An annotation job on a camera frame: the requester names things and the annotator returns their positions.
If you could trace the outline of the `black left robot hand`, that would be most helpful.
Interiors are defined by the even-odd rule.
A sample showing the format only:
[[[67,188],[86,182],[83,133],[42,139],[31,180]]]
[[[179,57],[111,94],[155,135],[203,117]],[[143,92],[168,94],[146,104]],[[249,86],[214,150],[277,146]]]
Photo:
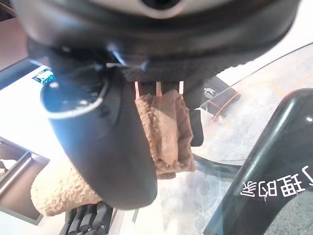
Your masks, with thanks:
[[[110,230],[113,208],[100,201],[66,212],[61,235],[107,235]]]

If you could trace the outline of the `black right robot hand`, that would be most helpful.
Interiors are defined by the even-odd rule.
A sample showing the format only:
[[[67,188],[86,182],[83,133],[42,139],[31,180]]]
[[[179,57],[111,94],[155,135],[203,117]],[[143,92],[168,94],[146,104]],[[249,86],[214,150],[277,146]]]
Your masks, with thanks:
[[[46,58],[56,87],[41,102],[79,173],[110,206],[136,209],[157,177],[135,106],[185,83],[191,121],[204,79],[264,54],[290,30],[297,0],[15,0],[29,56]]]

